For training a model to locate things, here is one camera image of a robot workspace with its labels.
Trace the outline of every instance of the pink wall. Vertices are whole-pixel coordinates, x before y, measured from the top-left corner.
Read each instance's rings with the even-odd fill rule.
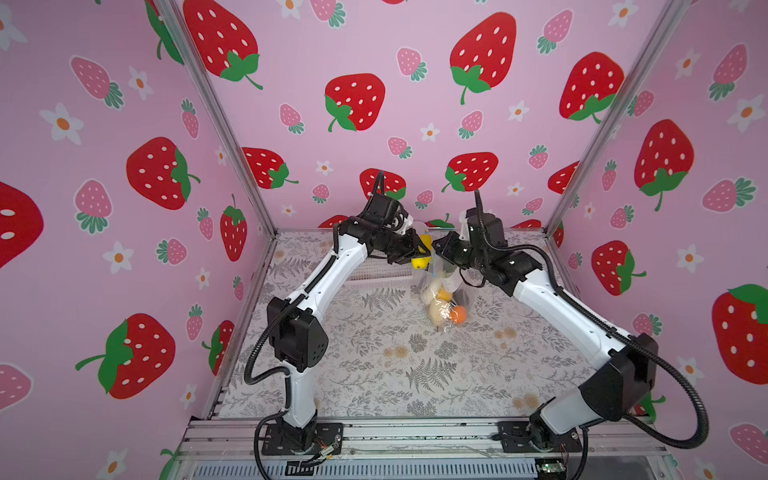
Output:
[[[170,458],[161,451],[175,450],[190,416],[204,414],[214,375],[201,342],[239,318],[233,279],[248,291],[266,237],[232,165],[217,161],[220,140],[187,70],[165,47],[157,58],[144,2],[11,0],[0,21],[0,477],[158,478]],[[73,71],[75,55],[101,67],[77,60]],[[134,153],[156,137],[169,140]],[[180,167],[174,145],[201,180],[187,202],[173,198],[184,184],[170,180]],[[220,235],[231,194],[247,223],[237,261]],[[171,241],[168,263],[158,261],[163,239],[177,239],[186,256]],[[210,273],[203,286],[201,268]],[[196,304],[202,325],[197,332],[192,321],[190,341]]]
[[[765,18],[765,2],[690,7],[641,89],[653,95],[652,103],[647,106],[650,95],[641,94],[646,101],[638,104],[644,106],[623,119],[579,192],[579,204],[563,220],[559,254],[577,267],[571,276],[582,299],[630,331],[645,331],[642,322],[658,317],[661,354],[687,373],[707,406],[709,440],[696,450],[674,452],[688,479],[768,476],[768,319],[761,317],[768,305]],[[727,68],[720,69],[725,57]],[[727,91],[730,86],[721,85],[731,81],[735,90],[710,99],[712,85],[713,92]],[[673,178],[668,173],[666,180],[657,174],[651,182],[660,166],[654,162],[666,159],[665,168],[683,177],[676,187],[668,183]],[[612,174],[606,176],[604,167],[611,160],[616,175],[606,191],[604,181],[611,184]],[[659,203],[654,185],[666,189],[659,211],[654,211]],[[625,206],[634,210],[630,223],[624,222]],[[635,273],[647,272],[631,277],[628,289],[615,280],[621,272],[614,275],[605,261],[593,264],[593,252],[598,252],[594,262],[600,261],[601,246],[613,240],[631,251]],[[628,272],[623,273],[626,279]],[[737,288],[744,285],[759,287]],[[624,292],[615,296],[608,290]],[[654,399],[661,396],[667,401],[655,405],[659,430],[687,438],[694,412],[682,389],[663,373],[653,392]],[[752,426],[734,428],[739,424]]]
[[[472,205],[469,191],[481,184],[485,205],[507,225],[546,223],[560,199],[548,187],[550,180],[554,186],[563,169],[563,179],[569,178],[567,167],[579,160],[597,126],[592,117],[567,117],[584,103],[582,95],[602,99],[615,93],[620,70],[631,67],[665,2],[629,1],[626,11],[615,2],[588,0],[566,5],[293,0],[293,8],[272,1],[219,2],[228,11],[211,0],[179,3],[238,141],[259,149],[249,151],[254,163],[259,157],[266,162],[252,167],[276,225],[316,227],[334,215],[360,212],[366,201],[360,174],[369,168],[399,176],[390,175],[389,184],[398,190],[394,180],[407,185],[396,194],[417,220],[457,218]],[[543,45],[547,38],[554,50]],[[592,52],[604,55],[580,61]],[[598,64],[601,70],[595,69]],[[483,69],[479,79],[463,73],[467,65]],[[458,67],[456,79],[451,66]],[[577,91],[571,90],[574,84]],[[367,85],[372,90],[362,90]],[[467,91],[465,104],[463,85],[480,92]],[[326,94],[332,98],[330,111],[341,120],[334,121],[326,109]],[[339,109],[336,102],[349,107]],[[473,112],[481,112],[482,120]],[[347,129],[351,124],[358,130]],[[429,136],[430,130],[439,133]],[[547,150],[531,159],[538,145]],[[467,167],[472,158],[482,167]],[[275,177],[267,165],[275,168]],[[449,165],[451,177],[456,171],[470,174],[454,179],[466,192],[452,186],[441,192],[449,185]],[[473,177],[474,170],[479,172]],[[287,180],[279,181],[286,173]],[[326,188],[316,190],[320,185]],[[427,207],[420,210],[417,201]],[[527,204],[534,207],[530,216],[523,214]]]

